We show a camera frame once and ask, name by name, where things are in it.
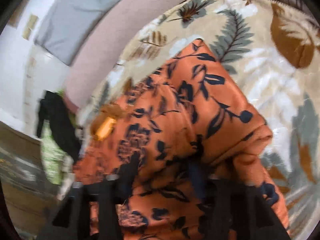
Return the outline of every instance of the orange floral fabric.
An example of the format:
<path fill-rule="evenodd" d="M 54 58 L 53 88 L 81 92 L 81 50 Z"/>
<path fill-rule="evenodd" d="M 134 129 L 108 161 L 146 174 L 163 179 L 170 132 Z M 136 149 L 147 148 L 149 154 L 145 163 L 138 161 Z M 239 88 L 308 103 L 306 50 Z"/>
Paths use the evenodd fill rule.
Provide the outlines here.
<path fill-rule="evenodd" d="M 126 117 L 91 142 L 74 171 L 78 181 L 96 183 L 139 155 L 132 197 L 118 207 L 125 240 L 201 239 L 207 207 L 188 179 L 188 158 L 218 178 L 259 187 L 287 228 L 284 197 L 258 157 L 272 132 L 201 39 L 116 103 L 130 109 Z"/>

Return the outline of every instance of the pink cushion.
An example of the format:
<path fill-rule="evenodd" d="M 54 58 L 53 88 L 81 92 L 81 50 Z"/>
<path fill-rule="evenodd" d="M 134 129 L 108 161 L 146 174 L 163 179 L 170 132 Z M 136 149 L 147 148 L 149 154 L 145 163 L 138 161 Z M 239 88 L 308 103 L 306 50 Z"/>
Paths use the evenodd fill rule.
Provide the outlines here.
<path fill-rule="evenodd" d="M 130 39 L 147 23 L 183 0 L 121 0 L 82 46 L 65 81 L 65 99 L 83 107 L 108 75 Z"/>

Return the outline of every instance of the gray cloth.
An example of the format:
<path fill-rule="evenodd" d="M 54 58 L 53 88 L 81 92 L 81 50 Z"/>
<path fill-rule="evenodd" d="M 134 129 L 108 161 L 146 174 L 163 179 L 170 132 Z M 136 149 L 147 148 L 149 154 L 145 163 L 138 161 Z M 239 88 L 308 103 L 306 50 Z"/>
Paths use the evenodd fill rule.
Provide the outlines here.
<path fill-rule="evenodd" d="M 35 43 L 70 65 L 97 22 L 120 0 L 55 0 Z"/>

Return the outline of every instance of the white wall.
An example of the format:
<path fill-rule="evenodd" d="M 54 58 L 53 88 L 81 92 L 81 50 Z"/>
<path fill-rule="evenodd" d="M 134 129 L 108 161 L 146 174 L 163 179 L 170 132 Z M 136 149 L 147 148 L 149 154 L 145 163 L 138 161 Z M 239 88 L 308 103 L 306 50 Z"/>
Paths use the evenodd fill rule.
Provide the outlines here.
<path fill-rule="evenodd" d="M 33 39 L 54 0 L 29 0 L 17 29 L 6 26 L 0 35 L 0 121 L 24 132 L 25 68 Z M 30 14 L 39 17 L 29 41 L 22 33 Z"/>

